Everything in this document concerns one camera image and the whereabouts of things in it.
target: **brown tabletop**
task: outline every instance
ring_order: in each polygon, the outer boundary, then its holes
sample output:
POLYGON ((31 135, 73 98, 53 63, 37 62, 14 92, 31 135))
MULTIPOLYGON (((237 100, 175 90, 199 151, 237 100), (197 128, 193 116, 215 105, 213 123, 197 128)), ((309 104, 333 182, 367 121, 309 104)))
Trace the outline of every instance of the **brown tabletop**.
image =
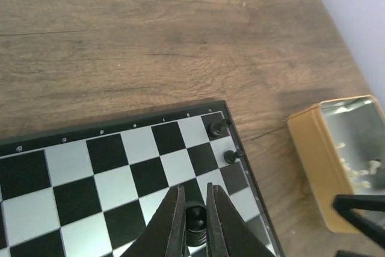
POLYGON ((283 122, 368 92, 320 0, 0 0, 1 138, 225 99, 288 257, 383 254, 328 231, 283 122))

